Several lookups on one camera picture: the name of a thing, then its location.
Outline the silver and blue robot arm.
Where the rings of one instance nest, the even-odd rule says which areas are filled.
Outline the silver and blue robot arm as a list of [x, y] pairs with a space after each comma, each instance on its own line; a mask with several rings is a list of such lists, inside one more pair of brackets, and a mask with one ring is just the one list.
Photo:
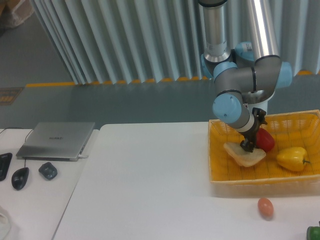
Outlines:
[[214, 115], [229, 125], [244, 139], [240, 147], [253, 152], [257, 133], [266, 124], [266, 112], [258, 107], [248, 109], [244, 96], [249, 93], [264, 93], [265, 99], [273, 96], [275, 89], [288, 87], [293, 80], [292, 67], [279, 56], [278, 44], [266, 0], [246, 0], [251, 36], [249, 66], [238, 66], [241, 56], [227, 43], [225, 0], [200, 0], [205, 28], [205, 51], [201, 64], [205, 75], [213, 79], [216, 98], [212, 104]]

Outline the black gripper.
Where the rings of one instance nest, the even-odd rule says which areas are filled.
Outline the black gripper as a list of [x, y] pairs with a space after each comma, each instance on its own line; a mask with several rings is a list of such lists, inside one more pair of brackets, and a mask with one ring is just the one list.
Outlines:
[[244, 130], [240, 131], [240, 133], [245, 137], [245, 139], [240, 143], [240, 147], [244, 151], [252, 153], [254, 148], [256, 148], [257, 132], [261, 125], [267, 125], [265, 119], [266, 114], [267, 113], [261, 108], [254, 107], [252, 109], [252, 113], [249, 115], [249, 120], [244, 126]]

